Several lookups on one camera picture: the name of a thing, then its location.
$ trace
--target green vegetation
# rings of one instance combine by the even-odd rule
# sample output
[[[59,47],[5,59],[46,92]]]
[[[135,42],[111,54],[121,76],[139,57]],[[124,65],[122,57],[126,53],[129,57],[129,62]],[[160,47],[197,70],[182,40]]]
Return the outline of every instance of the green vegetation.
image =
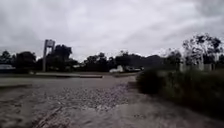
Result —
[[[140,92],[224,118],[224,72],[146,70],[137,78]]]

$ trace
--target sky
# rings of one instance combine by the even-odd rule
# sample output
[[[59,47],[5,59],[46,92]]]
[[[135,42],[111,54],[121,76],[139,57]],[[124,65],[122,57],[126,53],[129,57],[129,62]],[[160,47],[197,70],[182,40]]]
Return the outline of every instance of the sky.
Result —
[[[0,0],[0,52],[41,57],[53,39],[77,60],[121,50],[148,56],[201,33],[224,38],[224,0]]]

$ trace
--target roadside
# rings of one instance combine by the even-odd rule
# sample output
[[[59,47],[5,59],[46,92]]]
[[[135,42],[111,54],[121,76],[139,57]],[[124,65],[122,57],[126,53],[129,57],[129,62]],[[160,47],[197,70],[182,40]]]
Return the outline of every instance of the roadside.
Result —
[[[134,79],[29,79],[30,87],[0,93],[0,123],[20,128],[223,127],[219,121],[137,93],[127,85]]]

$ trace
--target cloudy sky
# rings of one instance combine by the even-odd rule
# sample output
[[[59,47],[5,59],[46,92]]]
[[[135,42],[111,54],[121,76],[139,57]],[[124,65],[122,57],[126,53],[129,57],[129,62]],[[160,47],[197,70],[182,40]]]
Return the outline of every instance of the cloudy sky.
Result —
[[[224,0],[0,0],[0,51],[41,56],[53,39],[79,60],[100,51],[150,55],[196,33],[224,37]]]

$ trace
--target distant tree line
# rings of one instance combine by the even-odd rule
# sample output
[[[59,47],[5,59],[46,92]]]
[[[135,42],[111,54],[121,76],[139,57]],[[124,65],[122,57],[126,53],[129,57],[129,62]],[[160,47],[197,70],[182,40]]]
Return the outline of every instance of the distant tree line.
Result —
[[[217,67],[224,67],[223,47],[220,39],[211,37],[208,34],[196,35],[183,42],[185,56],[178,50],[169,50],[165,57],[151,55],[148,57],[130,54],[121,51],[115,57],[107,57],[100,52],[97,55],[87,57],[83,62],[70,57],[72,48],[66,45],[57,45],[52,52],[46,56],[47,71],[93,71],[108,72],[118,65],[133,68],[163,68],[178,70],[182,59],[188,65],[197,64],[197,60],[203,57],[205,64],[214,64]],[[8,51],[3,51],[0,55],[0,64],[10,64],[16,69],[42,70],[43,58],[37,59],[35,53],[23,51],[11,55]]]

